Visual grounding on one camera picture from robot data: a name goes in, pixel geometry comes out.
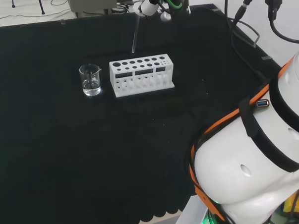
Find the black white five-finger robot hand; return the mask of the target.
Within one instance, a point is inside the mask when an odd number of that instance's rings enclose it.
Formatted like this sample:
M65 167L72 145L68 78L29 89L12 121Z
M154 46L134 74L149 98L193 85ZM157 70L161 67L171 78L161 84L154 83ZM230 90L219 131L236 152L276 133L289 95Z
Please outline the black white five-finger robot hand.
M133 11L140 17L160 14L163 22L191 14L188 0L132 0Z

